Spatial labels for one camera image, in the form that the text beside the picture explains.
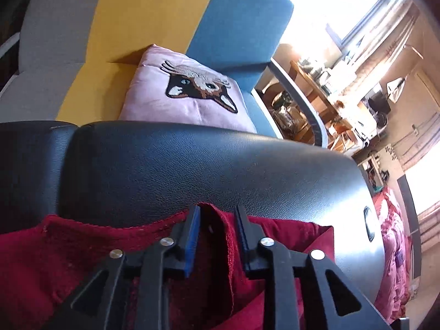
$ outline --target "red fabric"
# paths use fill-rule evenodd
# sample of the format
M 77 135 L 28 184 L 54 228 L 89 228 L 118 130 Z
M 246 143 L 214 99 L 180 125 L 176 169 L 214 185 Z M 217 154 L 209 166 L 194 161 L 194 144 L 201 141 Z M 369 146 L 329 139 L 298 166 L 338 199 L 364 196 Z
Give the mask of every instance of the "red fabric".
M 202 222 L 190 278 L 170 285 L 172 329 L 262 328 L 263 281 L 241 269 L 233 217 L 202 204 Z M 115 229 L 48 216 L 37 227 L 0 236 L 2 329 L 39 329 L 56 306 L 112 249 L 141 250 L 170 234 L 178 213 L 142 227 Z M 332 227 L 250 217 L 287 248 L 323 250 L 334 260 Z M 299 297 L 300 315 L 302 300 Z
M 405 235 L 402 213 L 392 190 L 388 187 L 373 198 L 376 213 L 381 222 L 385 248 L 385 270 L 376 309 L 388 323 L 405 316 L 405 304 L 409 300 L 410 257 L 406 254 L 410 239 Z

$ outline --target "pink bedding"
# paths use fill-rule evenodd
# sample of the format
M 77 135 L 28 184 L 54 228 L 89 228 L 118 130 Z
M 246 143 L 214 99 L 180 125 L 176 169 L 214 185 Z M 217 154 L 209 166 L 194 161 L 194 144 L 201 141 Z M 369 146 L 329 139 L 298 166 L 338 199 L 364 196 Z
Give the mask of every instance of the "pink bedding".
M 409 270 L 411 240 L 405 235 L 402 213 L 392 190 L 388 187 L 373 197 L 381 223 L 385 248 L 385 270 L 375 301 L 376 309 L 388 323 L 405 315 L 409 296 Z

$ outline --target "blue cushion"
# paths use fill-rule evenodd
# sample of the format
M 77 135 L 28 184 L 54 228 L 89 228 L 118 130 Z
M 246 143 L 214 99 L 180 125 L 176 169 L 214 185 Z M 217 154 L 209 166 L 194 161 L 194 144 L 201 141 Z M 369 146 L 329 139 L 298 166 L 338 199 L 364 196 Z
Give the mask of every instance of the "blue cushion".
M 291 0 L 211 0 L 186 54 L 236 80 L 243 94 L 250 93 L 292 12 Z

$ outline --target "black leather armrest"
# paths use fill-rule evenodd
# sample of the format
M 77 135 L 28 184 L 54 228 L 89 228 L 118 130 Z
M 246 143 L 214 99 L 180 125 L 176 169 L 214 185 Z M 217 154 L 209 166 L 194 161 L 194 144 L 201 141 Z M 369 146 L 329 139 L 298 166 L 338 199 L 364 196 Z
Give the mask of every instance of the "black leather armrest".
M 77 128 L 57 121 L 0 123 L 0 233 L 34 227 L 56 213 L 63 158 Z
M 254 216 L 335 229 L 339 267 L 374 301 L 384 270 L 373 202 L 353 160 L 311 145 L 204 126 L 100 122 L 74 135 L 62 173 L 59 215 L 130 227 L 197 201 Z

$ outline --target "wooden table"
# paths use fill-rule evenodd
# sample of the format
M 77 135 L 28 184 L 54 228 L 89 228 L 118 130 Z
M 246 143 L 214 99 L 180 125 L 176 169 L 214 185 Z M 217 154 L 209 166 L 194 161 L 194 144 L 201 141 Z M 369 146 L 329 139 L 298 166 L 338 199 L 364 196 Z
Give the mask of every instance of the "wooden table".
M 333 102 L 328 99 L 327 93 L 316 83 L 313 78 L 306 73 L 297 62 L 291 60 L 290 67 L 295 70 L 307 84 L 312 88 L 312 92 L 307 96 L 309 102 L 313 102 L 316 98 L 319 98 L 326 110 L 320 113 L 320 117 L 324 124 L 327 124 L 331 120 L 340 121 L 348 130 L 356 129 L 362 134 L 369 135 L 369 131 L 375 130 L 376 121 L 369 113 L 367 108 L 362 105 L 346 105 L 343 109 L 337 107 Z M 303 128 L 295 137 L 295 141 L 310 142 L 313 137 L 311 128 Z
M 313 78 L 306 73 L 299 65 L 297 62 L 291 60 L 290 61 L 290 66 L 296 70 L 298 72 L 298 74 L 303 77 L 305 79 L 305 81 L 310 85 L 310 87 L 312 87 L 312 92 L 311 94 L 309 94 L 307 96 L 307 99 L 309 100 L 309 102 L 314 101 L 316 98 L 319 98 L 323 101 L 323 103 L 325 104 L 325 106 L 327 107 L 327 109 L 330 111 L 330 113 L 334 116 L 334 117 L 338 117 L 339 113 L 336 110 L 335 106 L 329 102 L 329 100 L 327 99 L 327 94 L 324 91 L 324 89 L 322 89 L 318 83 L 316 83 Z

